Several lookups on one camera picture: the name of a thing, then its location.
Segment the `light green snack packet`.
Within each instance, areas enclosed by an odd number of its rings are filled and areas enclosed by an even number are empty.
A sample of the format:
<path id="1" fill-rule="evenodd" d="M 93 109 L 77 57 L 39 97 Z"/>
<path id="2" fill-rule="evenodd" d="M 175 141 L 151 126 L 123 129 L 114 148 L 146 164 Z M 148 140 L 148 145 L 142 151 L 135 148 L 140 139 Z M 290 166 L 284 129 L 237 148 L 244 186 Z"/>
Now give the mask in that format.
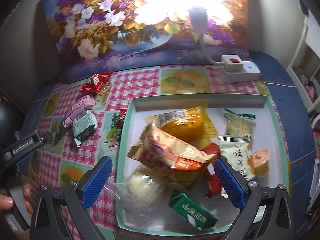
<path id="1" fill-rule="evenodd" d="M 73 139 L 77 147 L 92 136 L 98 127 L 95 114 L 91 110 L 85 111 L 73 121 Z"/>

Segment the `red snack packet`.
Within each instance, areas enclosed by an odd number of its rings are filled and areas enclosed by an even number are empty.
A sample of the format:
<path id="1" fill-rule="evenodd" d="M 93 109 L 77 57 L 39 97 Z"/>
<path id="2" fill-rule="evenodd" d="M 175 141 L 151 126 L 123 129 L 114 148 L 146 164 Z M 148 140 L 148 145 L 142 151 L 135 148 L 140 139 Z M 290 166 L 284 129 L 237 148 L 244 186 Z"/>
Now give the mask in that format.
<path id="1" fill-rule="evenodd" d="M 212 198 L 214 195 L 221 193 L 221 183 L 215 174 L 214 163 L 220 156 L 220 149 L 216 143 L 211 143 L 206 146 L 202 152 L 205 155 L 212 155 L 212 159 L 207 166 L 207 170 L 204 172 L 204 180 L 207 182 L 208 192 L 206 193 L 206 198 Z"/>

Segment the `round cracker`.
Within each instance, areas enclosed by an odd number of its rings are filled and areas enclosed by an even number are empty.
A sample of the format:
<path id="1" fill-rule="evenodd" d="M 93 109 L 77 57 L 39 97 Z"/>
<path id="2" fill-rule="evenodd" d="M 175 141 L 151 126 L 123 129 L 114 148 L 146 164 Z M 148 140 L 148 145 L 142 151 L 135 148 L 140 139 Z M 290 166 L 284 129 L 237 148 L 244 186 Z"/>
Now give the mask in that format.
<path id="1" fill-rule="evenodd" d="M 253 127 L 255 126 L 254 114 L 239 114 L 229 109 L 224 109 L 227 125 L 225 133 L 234 137 L 242 137 L 252 141 Z"/>

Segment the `white cream calligraphy packet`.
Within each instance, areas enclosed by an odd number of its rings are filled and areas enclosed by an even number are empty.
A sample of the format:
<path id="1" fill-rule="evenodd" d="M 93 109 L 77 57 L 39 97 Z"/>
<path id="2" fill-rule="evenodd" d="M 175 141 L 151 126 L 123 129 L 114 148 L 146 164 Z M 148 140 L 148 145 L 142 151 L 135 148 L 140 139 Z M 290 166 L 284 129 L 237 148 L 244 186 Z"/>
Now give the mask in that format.
<path id="1" fill-rule="evenodd" d="M 232 168 L 239 171 L 247 180 L 255 177 L 253 168 L 249 165 L 252 155 L 250 141 L 243 137 L 218 135 L 221 156 L 225 157 Z"/>

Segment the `purple strawberry bread packet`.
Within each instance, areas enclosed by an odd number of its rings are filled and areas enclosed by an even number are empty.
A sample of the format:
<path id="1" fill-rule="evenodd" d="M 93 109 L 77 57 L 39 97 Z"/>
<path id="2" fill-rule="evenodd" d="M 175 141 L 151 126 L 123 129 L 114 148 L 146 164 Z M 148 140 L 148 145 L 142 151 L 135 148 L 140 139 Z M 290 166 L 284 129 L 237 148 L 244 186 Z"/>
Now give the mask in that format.
<path id="1" fill-rule="evenodd" d="M 68 128 L 73 121 L 87 110 L 91 110 L 95 106 L 95 100 L 90 95 L 82 96 L 77 102 L 73 103 L 71 108 L 65 114 L 63 119 L 63 127 Z"/>

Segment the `teal white cardboard box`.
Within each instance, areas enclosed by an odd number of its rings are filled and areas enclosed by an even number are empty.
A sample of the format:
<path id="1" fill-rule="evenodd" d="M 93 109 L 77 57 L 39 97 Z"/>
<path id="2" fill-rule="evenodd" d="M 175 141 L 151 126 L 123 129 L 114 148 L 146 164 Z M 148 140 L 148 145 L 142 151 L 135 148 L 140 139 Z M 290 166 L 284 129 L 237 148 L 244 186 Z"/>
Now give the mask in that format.
<path id="1" fill-rule="evenodd" d="M 139 166 L 138 161 L 127 157 L 127 152 L 139 139 L 146 126 L 147 117 L 197 105 L 207 105 L 208 116 L 220 134 L 225 132 L 227 124 L 224 114 L 226 108 L 235 113 L 254 114 L 252 150 L 266 148 L 270 152 L 269 172 L 257 181 L 261 186 L 266 187 L 289 184 L 287 155 L 281 125 L 269 98 L 264 95 L 223 93 L 171 94 L 133 98 L 124 121 L 116 182 L 122 183 Z M 185 194 L 218 218 L 213 228 L 195 229 L 168 206 L 169 195 L 155 208 L 146 222 L 140 220 L 137 215 L 127 212 L 121 202 L 116 202 L 118 226 L 136 233 L 165 237 L 223 233 L 229 229 L 239 210 L 232 206 L 229 199 L 219 194 L 212 198 L 205 198 L 206 192 L 206 185 L 200 180 L 192 190 L 185 191 Z"/>

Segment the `beige orange bread packet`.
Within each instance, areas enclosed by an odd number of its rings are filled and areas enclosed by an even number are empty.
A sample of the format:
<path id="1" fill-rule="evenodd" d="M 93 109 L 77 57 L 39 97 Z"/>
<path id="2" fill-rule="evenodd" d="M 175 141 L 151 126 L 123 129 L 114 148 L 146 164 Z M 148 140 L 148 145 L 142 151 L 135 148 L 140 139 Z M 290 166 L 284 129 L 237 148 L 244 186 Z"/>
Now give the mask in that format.
<path id="1" fill-rule="evenodd" d="M 186 188 L 192 188 L 217 157 L 162 131 L 155 124 L 144 128 L 127 156 Z"/>

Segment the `orange jelly cup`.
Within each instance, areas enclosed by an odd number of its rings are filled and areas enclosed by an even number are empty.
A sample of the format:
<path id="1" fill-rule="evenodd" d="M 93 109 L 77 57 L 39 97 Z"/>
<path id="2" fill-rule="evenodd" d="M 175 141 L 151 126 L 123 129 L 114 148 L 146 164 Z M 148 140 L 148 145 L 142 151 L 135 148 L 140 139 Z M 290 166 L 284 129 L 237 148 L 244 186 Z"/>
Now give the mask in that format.
<path id="1" fill-rule="evenodd" d="M 269 172 L 269 160 L 270 152 L 268 149 L 262 149 L 255 151 L 247 159 L 247 163 L 251 169 L 251 172 L 256 177 L 264 177 Z"/>

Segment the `yellow orange cake packet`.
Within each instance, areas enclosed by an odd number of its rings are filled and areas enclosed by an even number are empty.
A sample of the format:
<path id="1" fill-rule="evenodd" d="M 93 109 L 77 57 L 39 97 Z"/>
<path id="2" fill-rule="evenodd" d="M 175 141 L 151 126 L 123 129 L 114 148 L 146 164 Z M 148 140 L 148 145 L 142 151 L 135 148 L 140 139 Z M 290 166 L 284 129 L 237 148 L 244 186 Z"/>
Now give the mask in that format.
<path id="1" fill-rule="evenodd" d="M 179 109 L 145 118 L 162 131 L 185 142 L 215 138 L 218 132 L 207 114 L 207 105 Z"/>

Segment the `round bun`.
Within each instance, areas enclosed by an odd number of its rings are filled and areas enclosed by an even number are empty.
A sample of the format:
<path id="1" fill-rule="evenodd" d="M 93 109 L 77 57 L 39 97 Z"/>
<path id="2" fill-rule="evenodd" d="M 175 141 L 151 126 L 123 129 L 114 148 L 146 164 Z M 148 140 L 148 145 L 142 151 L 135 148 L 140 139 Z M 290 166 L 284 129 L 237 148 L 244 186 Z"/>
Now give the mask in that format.
<path id="1" fill-rule="evenodd" d="M 113 197 L 127 216 L 143 228 L 162 202 L 167 202 L 170 182 L 146 166 L 139 165 L 122 183 L 105 184 L 106 193 Z"/>

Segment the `white power strip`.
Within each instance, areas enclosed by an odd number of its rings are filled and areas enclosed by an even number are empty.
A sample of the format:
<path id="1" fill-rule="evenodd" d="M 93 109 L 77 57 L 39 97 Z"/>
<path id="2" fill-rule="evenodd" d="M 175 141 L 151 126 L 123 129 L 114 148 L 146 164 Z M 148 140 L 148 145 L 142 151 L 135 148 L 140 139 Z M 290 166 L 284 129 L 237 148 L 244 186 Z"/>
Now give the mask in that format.
<path id="1" fill-rule="evenodd" d="M 260 76 L 260 69 L 254 62 L 244 61 L 242 70 L 228 72 L 223 67 L 220 67 L 219 74 L 224 83 L 256 81 Z"/>

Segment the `blue bedsheet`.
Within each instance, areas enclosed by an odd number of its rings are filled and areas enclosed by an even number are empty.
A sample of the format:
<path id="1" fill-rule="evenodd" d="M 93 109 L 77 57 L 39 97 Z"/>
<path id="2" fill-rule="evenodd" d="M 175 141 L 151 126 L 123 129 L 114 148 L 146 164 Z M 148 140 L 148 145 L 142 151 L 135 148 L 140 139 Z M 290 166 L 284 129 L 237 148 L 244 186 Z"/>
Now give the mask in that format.
<path id="1" fill-rule="evenodd" d="M 291 203 L 296 239 L 316 239 L 307 233 L 311 222 L 306 210 L 310 203 L 309 192 L 316 159 L 308 113 L 291 77 L 274 57 L 252 50 L 248 54 L 261 71 L 284 127 L 291 167 Z"/>

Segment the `small red candy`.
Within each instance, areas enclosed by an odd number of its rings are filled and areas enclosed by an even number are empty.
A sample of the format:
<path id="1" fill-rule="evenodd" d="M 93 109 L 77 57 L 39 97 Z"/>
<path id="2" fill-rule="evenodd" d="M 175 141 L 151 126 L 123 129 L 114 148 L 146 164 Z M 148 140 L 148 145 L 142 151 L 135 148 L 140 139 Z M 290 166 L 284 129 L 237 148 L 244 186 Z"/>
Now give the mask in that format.
<path id="1" fill-rule="evenodd" d="M 123 127 L 127 109 L 121 109 L 119 115 L 116 118 L 116 126 L 119 128 Z"/>

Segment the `dark green snack packet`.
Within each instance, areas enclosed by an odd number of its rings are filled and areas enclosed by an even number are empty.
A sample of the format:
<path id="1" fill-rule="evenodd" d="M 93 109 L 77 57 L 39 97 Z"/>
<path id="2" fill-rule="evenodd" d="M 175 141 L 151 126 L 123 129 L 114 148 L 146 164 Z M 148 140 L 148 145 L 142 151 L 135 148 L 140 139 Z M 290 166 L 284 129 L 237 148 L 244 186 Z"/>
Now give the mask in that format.
<path id="1" fill-rule="evenodd" d="M 174 191 L 171 194 L 169 207 L 197 230 L 212 228 L 219 221 L 217 217 L 182 192 Z"/>

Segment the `red shiny snack bag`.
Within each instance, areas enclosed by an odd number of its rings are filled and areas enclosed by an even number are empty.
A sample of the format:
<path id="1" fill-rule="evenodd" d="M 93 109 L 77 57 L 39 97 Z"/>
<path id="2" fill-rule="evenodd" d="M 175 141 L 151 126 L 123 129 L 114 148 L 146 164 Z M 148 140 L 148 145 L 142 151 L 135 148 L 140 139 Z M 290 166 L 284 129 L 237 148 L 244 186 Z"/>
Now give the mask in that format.
<path id="1" fill-rule="evenodd" d="M 92 75 L 81 87 L 81 93 L 97 94 L 110 81 L 112 72 Z"/>

